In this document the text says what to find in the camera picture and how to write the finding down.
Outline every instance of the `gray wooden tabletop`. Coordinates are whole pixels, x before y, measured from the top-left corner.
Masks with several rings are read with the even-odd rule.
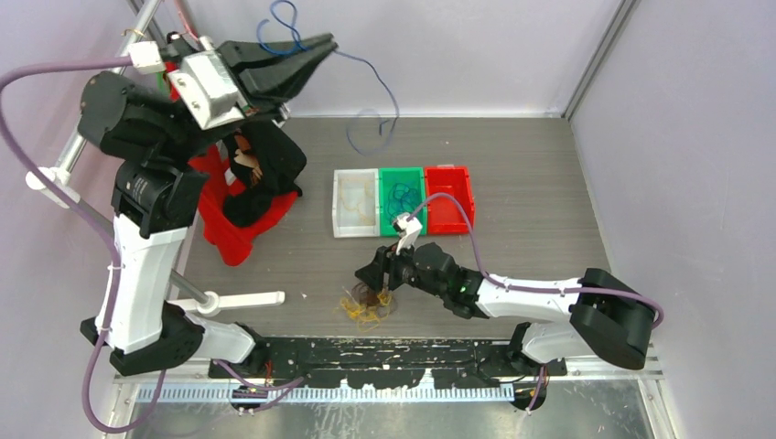
[[[335,169],[389,166],[467,166],[477,206],[476,234],[491,273],[528,279],[581,276],[608,268],[590,206],[574,138],[560,119],[402,119],[393,142],[372,156],[348,145],[348,119],[292,119],[286,132],[307,154],[297,183],[304,189],[282,222],[254,242],[252,255],[228,267],[197,230],[185,275],[219,294],[282,290],[283,305],[222,312],[216,320],[244,322],[262,335],[499,337],[509,338],[514,318],[464,320],[441,301],[404,286],[397,311],[362,333],[339,309],[353,272],[372,260],[389,238],[335,239],[331,229]],[[357,122],[364,149],[376,144],[376,122]],[[476,268],[467,236],[425,236],[464,266]]]

